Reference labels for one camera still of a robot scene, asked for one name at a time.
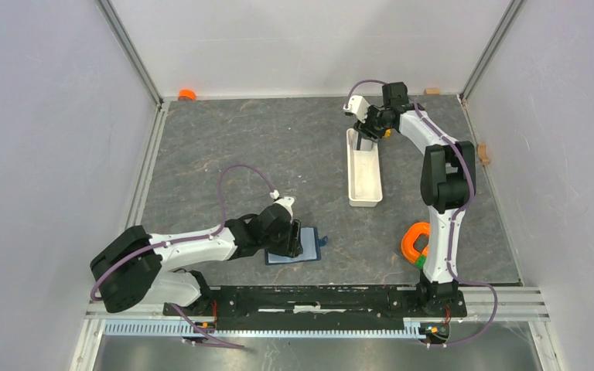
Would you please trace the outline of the blue card holder wallet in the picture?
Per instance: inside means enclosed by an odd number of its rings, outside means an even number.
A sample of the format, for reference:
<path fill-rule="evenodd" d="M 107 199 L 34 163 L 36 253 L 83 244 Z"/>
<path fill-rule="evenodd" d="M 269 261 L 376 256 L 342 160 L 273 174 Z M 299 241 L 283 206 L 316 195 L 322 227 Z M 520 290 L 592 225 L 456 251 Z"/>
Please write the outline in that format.
<path fill-rule="evenodd" d="M 328 243 L 328 236 L 320 236 L 319 231 L 314 226 L 303 227 L 300 230 L 300 246 L 302 252 L 296 257 L 283 257 L 277 254 L 265 252 L 265 265 L 276 266 L 286 264 L 296 264 L 302 262 L 319 261 L 322 259 L 322 248 Z"/>

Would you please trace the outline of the white plastic tray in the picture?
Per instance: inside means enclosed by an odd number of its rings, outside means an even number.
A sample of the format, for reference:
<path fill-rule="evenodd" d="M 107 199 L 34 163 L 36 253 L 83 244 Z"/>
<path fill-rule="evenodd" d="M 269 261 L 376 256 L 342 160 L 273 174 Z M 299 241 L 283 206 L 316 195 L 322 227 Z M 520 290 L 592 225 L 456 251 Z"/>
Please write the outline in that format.
<path fill-rule="evenodd" d="M 378 144 L 361 139 L 352 128 L 346 131 L 348 199 L 352 207 L 375 207 L 383 200 Z"/>

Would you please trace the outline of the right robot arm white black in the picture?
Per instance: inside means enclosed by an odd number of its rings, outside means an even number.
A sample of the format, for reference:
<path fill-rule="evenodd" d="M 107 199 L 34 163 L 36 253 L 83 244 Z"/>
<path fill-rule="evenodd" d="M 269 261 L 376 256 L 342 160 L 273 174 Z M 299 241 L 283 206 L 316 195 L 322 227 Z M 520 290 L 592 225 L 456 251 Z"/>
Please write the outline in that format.
<path fill-rule="evenodd" d="M 354 130 L 374 142 L 388 131 L 408 138 L 422 153 L 420 193 L 429 211 L 428 256 L 421 269 L 415 303 L 425 315 L 438 314 L 459 293 L 456 253 L 459 231 L 476 195 L 474 146 L 435 124 L 424 107 L 408 96 L 403 82 L 383 83 L 378 107 L 349 97 L 346 112 L 356 117 Z"/>

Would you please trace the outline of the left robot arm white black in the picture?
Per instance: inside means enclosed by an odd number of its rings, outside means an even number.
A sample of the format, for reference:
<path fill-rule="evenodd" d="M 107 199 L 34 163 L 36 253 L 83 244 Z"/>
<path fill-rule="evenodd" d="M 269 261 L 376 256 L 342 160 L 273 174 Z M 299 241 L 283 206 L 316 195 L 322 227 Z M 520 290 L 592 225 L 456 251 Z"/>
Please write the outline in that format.
<path fill-rule="evenodd" d="M 198 272 L 184 269 L 252 257 L 260 250 L 300 255 L 301 224 L 294 217 L 294 202 L 292 197 L 280 197 L 259 214 L 190 233 L 162 235 L 131 226 L 91 261 L 95 283 L 90 299 L 102 302 L 109 313 L 138 304 L 171 303 L 202 315 L 212 305 L 212 294 Z"/>

